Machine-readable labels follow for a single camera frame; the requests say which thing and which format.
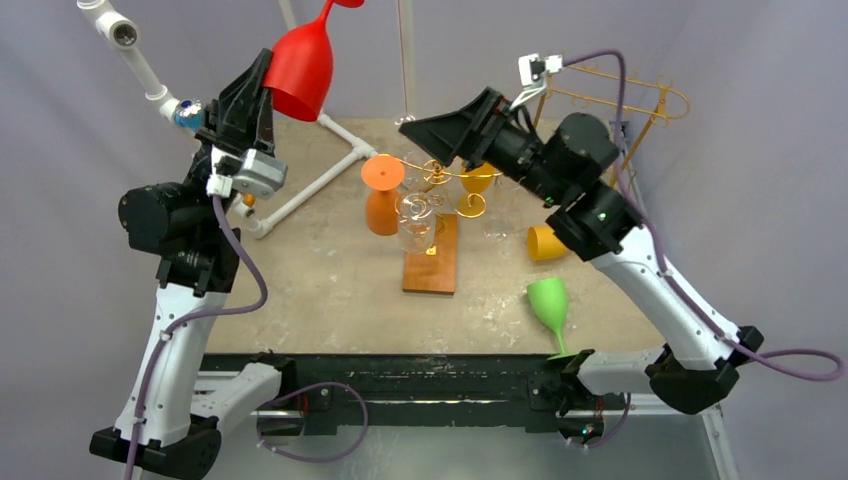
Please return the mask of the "clear round wine glass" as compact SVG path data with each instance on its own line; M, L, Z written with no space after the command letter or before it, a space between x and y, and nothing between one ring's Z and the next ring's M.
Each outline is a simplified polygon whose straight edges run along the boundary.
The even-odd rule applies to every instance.
M415 117L414 115L412 115L412 114L410 114L410 113L408 113L408 112L404 112L403 114L401 114L401 115L397 116L397 117L393 120L393 123L394 123L396 126L401 126L401 125L403 125L403 124L406 124L406 123L409 123L409 122L413 122L413 121L415 121L415 120L416 120L416 117Z

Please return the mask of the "red wine glass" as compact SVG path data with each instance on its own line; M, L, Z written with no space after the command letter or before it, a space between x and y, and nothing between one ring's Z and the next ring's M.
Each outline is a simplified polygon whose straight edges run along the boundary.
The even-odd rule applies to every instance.
M335 6L360 8L363 0L326 1L316 18L284 34L272 48L263 86L272 107L290 118L315 122L331 87L334 55L328 20Z

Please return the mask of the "orange wine glass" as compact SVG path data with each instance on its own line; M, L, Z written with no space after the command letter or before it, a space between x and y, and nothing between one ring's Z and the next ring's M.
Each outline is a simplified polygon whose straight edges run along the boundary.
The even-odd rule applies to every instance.
M395 203L399 198L398 187L405 178L405 167L391 155L378 154L362 166L361 178L371 189L365 203L365 221L369 230L379 236L397 233Z

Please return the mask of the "clear ribbed wine glass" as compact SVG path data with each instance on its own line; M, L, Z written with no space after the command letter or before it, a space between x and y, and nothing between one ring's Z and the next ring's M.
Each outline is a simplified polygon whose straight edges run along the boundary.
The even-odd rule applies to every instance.
M424 254L435 242L436 211L429 196L410 191L396 202L397 238L407 254Z

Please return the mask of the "clear flute glass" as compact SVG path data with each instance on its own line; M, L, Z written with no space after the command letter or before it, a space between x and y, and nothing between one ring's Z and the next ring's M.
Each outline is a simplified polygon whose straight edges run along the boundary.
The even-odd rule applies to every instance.
M522 187L505 175L498 176L492 187L491 201L487 206L484 235L490 240L504 240L514 230L518 198Z

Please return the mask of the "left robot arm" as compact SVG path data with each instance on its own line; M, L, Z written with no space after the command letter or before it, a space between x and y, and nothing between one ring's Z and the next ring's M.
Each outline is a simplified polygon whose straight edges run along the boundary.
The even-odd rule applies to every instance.
M272 93L265 79L272 54L251 66L201 111L200 146L182 181L129 190L119 219L129 246L159 258L153 323L138 376L115 423L92 436L92 454L142 473L201 479L225 436L254 409L284 409L297 399L294 364L254 356L226 385L202 399L195 382L215 321L240 266L255 264L226 219L241 194L270 199L287 168L275 156Z

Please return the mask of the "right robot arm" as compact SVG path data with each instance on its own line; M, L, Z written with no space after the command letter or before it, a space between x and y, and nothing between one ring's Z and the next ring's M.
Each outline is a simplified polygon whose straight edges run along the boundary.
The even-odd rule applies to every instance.
M604 394L647 393L684 414L725 399L745 351L762 345L761 332L714 313L672 271L646 218L604 182L619 149L601 120L572 113L542 139L520 125L526 114L488 88L457 111L406 122L399 131L444 166L490 164L539 198L555 237L612 280L664 338L654 350L575 355L563 372L564 399L584 407Z

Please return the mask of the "yellow wine glass back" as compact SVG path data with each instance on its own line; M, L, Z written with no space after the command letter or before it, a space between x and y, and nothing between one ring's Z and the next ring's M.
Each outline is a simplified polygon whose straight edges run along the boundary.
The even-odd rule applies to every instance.
M484 192L494 182L495 175L496 168L488 163L460 175L461 185L465 191L457 207L460 216L471 219L484 214L487 206Z

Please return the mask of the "yellow wine glass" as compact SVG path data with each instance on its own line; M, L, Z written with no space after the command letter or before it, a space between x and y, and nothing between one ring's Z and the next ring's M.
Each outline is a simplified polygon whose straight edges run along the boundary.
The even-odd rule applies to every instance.
M529 227L526 245L528 256L534 262L555 260L569 252L569 249L556 237L554 230L548 225Z
M484 192L494 182L495 175L496 168L488 163L460 175L461 185L465 191L457 207L460 216L471 219L484 214L487 206Z

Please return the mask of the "gold wine glass rack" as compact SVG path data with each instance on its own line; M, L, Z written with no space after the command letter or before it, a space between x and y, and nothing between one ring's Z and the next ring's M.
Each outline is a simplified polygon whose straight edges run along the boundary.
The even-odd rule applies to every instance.
M405 251L402 291L415 294L450 296L456 292L459 252L458 214L460 198L465 193L460 175L463 169L452 171L437 160L417 161L412 154L402 158L406 178L403 194L416 191L429 196L436 211L435 242L424 254Z

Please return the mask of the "yellow wine glass front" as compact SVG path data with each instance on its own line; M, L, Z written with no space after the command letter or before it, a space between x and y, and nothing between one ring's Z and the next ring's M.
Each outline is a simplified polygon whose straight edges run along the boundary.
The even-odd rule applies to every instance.
M529 227L526 245L528 256L534 262L555 260L569 252L569 249L556 237L554 230L548 225Z

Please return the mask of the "green wine glass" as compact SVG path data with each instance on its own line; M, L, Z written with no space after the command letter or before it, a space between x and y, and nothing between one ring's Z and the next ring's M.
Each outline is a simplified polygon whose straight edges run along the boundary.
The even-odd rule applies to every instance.
M555 337L558 352L550 360L576 356L567 349L564 330L570 309L569 294L561 277L549 277L529 284L526 294L535 318Z

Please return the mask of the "blue valve on pipe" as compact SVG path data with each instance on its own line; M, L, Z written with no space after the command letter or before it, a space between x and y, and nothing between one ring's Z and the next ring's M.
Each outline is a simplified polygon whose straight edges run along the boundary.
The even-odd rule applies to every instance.
M199 99L181 100L174 111L174 123L182 128L196 132L202 124L204 105Z

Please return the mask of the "white pole red stripe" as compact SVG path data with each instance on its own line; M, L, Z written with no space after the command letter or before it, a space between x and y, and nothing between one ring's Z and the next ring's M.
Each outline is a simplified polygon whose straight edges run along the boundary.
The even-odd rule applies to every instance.
M412 120L417 111L417 74L413 2L397 0L398 32L403 83L404 119Z

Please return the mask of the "white PVC pipe frame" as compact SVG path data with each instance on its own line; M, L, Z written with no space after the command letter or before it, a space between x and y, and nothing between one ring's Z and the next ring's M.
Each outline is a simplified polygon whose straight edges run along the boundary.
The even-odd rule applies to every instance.
M297 22L289 1L281 0L279 5L287 32L301 25ZM138 49L139 33L137 25L124 15L118 13L111 2L106 0L79 1L77 7L98 33L105 38L106 42L122 56L133 75L145 90L145 98L157 109L160 116L176 125L173 120L173 114L177 104L181 100L174 97L168 88L159 80L154 70ZM266 236L277 224L292 214L330 181L347 170L355 161L369 159L378 154L372 145L332 120L324 113L323 109L315 122L348 142L351 145L350 153L264 219L254 215L254 206L247 207L242 202L242 195L244 193L239 193L236 197L235 213L245 219L248 230L254 238L261 239Z

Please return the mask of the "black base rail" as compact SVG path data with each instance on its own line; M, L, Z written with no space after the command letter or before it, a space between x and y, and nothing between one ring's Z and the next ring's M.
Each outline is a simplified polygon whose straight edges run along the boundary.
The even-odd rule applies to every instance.
M282 390L254 416L271 436L342 427L513 427L599 437L625 406L596 396L545 354L274 354Z

